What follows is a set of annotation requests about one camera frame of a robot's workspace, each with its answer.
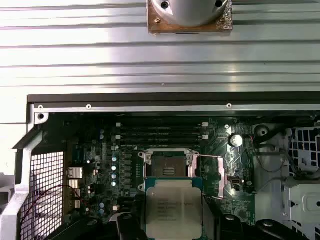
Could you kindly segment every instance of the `motherboard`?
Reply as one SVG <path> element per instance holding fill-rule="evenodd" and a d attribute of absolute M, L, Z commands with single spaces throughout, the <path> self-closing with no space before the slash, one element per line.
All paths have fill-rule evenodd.
<path fill-rule="evenodd" d="M 188 177 L 188 161 L 179 151 L 188 149 L 198 154 L 194 175 L 189 177 L 202 178 L 203 194 L 212 197 L 223 213 L 253 225 L 252 142 L 249 137 L 243 137 L 241 146 L 229 142 L 231 135 L 251 133 L 251 126 L 237 118 L 115 115 L 95 119 L 94 126 L 83 126 L 68 143 L 67 184 L 77 193 L 70 191 L 68 209 L 107 223 L 120 209 L 132 207 L 136 195 L 144 192 L 147 177 Z M 146 164 L 142 153 L 150 149 L 162 151 L 154 152 Z"/>

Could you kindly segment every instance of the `ventilation grille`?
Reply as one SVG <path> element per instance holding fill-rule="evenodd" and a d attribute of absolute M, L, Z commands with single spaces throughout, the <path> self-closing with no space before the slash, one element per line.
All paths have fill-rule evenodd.
<path fill-rule="evenodd" d="M 292 129 L 292 144 L 289 155 L 300 168 L 320 167 L 320 128 Z"/>
<path fill-rule="evenodd" d="M 289 155 L 299 168 L 316 171 L 320 167 L 320 127 L 293 128 Z M 294 176 L 291 167 L 289 174 Z M 310 240 L 320 240 L 320 225 L 291 221 L 292 230 Z"/>
<path fill-rule="evenodd" d="M 34 155 L 30 167 L 30 190 L 21 208 L 24 221 L 20 236 L 21 240 L 44 240 L 62 224 L 63 188 L 56 186 L 63 184 L 64 153 Z"/>

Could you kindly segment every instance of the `red wire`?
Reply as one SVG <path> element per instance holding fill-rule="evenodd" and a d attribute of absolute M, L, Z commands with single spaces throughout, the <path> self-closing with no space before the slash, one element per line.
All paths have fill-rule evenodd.
<path fill-rule="evenodd" d="M 23 225 L 25 219 L 26 219 L 27 216 L 29 215 L 29 212 L 30 212 L 31 209 L 36 205 L 37 201 L 38 201 L 39 199 L 41 199 L 43 196 L 45 196 L 47 192 L 49 192 L 49 191 L 52 190 L 52 189 L 58 188 L 58 187 L 68 187 L 68 188 L 70 188 L 70 189 L 74 192 L 74 194 L 77 195 L 77 196 L 80 198 L 80 201 L 81 201 L 84 205 L 86 205 L 86 203 L 85 203 L 85 202 L 83 201 L 83 199 L 78 195 L 78 193 L 76 192 L 76 190 L 75 190 L 73 187 L 71 187 L 71 186 L 69 186 L 69 185 L 63 185 L 63 184 L 57 185 L 57 186 L 53 186 L 53 187 L 49 188 L 48 190 L 40 193 L 39 196 L 37 197 L 37 199 L 32 202 L 32 205 L 28 208 L 28 210 L 26 211 L 24 217 L 23 217 L 22 220 L 21 220 L 20 227 Z"/>

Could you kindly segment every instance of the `green circuit board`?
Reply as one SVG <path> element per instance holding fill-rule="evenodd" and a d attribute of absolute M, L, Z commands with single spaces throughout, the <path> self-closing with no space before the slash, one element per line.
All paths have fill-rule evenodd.
<path fill-rule="evenodd" d="M 115 212 L 114 207 L 128 202 L 140 191 L 144 183 L 144 162 L 138 156 L 147 149 L 184 148 L 202 155 L 223 158 L 226 176 L 242 179 L 240 184 L 227 181 L 223 198 L 218 197 L 221 176 L 218 160 L 198 158 L 198 174 L 203 179 L 203 193 L 218 197 L 216 203 L 223 213 L 234 214 L 243 222 L 255 224 L 254 155 L 251 142 L 245 139 L 242 147 L 230 147 L 228 137 L 237 133 L 247 135 L 252 128 L 237 118 L 217 117 L 158 117 L 121 118 L 106 122 L 101 120 L 90 134 L 90 141 L 83 137 L 73 145 L 72 164 L 86 165 L 81 182 L 81 194 L 89 207 L 82 211 L 101 218 L 107 223 Z M 89 185 L 102 185 L 103 190 L 88 194 Z"/>

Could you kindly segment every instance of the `cable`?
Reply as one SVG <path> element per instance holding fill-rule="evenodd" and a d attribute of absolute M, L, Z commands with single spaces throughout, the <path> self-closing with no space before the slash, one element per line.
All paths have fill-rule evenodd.
<path fill-rule="evenodd" d="M 260 187 L 258 190 L 252 192 L 252 194 L 257 194 L 259 192 L 261 192 L 264 188 L 266 188 L 270 183 L 272 183 L 273 181 L 284 181 L 285 178 L 284 177 L 274 177 L 274 178 L 271 178 L 270 180 L 268 180 L 262 187 Z"/>
<path fill-rule="evenodd" d="M 83 199 L 78 195 L 78 193 L 76 192 L 76 190 L 75 190 L 73 187 L 71 187 L 71 186 L 69 186 L 69 185 L 62 185 L 62 184 L 61 184 L 61 185 L 57 185 L 57 186 L 53 186 L 53 187 L 49 188 L 48 190 L 40 193 L 39 196 L 37 197 L 37 199 L 32 202 L 31 206 L 28 208 L 28 210 L 26 211 L 24 217 L 23 217 L 22 220 L 21 220 L 20 227 L 23 225 L 25 219 L 26 219 L 27 216 L 29 215 L 29 212 L 30 212 L 31 209 L 36 205 L 37 201 L 38 201 L 39 199 L 41 199 L 42 197 L 44 197 L 44 196 L 46 195 L 46 193 L 49 192 L 50 190 L 55 189 L 55 188 L 59 188 L 59 187 L 68 187 L 68 188 L 70 188 L 70 189 L 74 192 L 74 194 L 77 195 L 78 198 L 80 198 L 80 201 L 82 201 L 83 204 L 86 205 L 86 203 L 85 203 L 85 202 L 83 201 Z"/>
<path fill-rule="evenodd" d="M 255 147 L 255 144 L 254 144 L 254 139 L 253 139 L 253 137 L 250 136 L 250 139 L 251 139 L 251 142 L 252 142 L 253 152 L 254 152 L 254 154 L 255 154 L 255 158 L 256 158 L 257 162 L 260 164 L 261 168 L 262 168 L 265 172 L 267 172 L 267 173 L 276 173 L 276 172 L 280 171 L 280 170 L 283 168 L 283 166 L 284 166 L 284 164 L 285 164 L 285 161 L 283 161 L 282 164 L 281 164 L 281 166 L 280 166 L 279 168 L 275 169 L 275 170 L 268 170 L 268 169 L 266 169 L 266 168 L 264 167 L 262 161 L 261 161 L 260 158 L 259 158 L 259 155 L 258 155 L 258 153 L 257 153 L 256 147 Z"/>

